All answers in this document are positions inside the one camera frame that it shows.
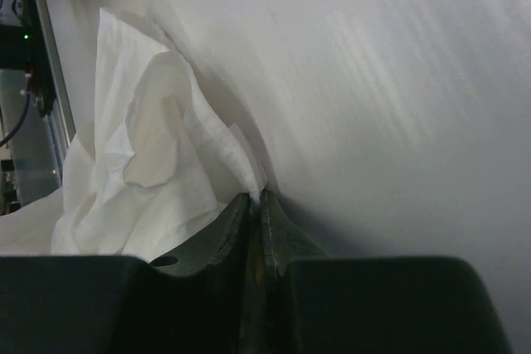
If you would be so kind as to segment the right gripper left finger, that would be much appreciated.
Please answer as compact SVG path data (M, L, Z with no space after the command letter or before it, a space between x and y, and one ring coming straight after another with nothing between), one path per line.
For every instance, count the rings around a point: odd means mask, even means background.
M1 260L4 353L234 353L251 200L234 197L190 241L132 256Z

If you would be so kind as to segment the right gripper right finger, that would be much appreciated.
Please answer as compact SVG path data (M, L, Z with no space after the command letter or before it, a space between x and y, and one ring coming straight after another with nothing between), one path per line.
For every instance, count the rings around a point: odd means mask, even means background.
M339 258L261 193L265 339L274 353L508 353L483 281L448 256Z

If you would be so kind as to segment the white pleated skirt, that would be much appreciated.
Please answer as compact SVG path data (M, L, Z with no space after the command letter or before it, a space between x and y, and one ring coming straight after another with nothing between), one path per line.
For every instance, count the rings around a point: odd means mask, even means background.
M151 261L212 223L266 176L165 32L102 9L95 116L77 130L61 187L1 219L3 255L132 255Z

